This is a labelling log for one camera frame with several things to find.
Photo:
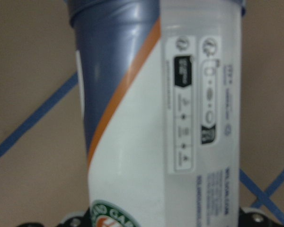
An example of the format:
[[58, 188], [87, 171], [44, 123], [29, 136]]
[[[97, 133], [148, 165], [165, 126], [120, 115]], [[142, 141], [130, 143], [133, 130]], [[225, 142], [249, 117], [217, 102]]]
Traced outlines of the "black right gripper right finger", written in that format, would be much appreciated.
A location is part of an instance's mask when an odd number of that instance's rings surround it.
[[257, 208], [240, 207], [238, 227], [284, 227]]

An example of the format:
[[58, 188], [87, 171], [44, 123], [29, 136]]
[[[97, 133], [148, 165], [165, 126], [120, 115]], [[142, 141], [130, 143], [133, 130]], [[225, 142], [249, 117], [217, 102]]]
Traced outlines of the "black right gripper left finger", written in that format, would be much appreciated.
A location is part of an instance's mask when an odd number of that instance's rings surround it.
[[[67, 214], [55, 225], [56, 227], [91, 227], [89, 209], [86, 211], [75, 211]], [[37, 221], [29, 221], [17, 225], [17, 227], [44, 227], [44, 224]]]

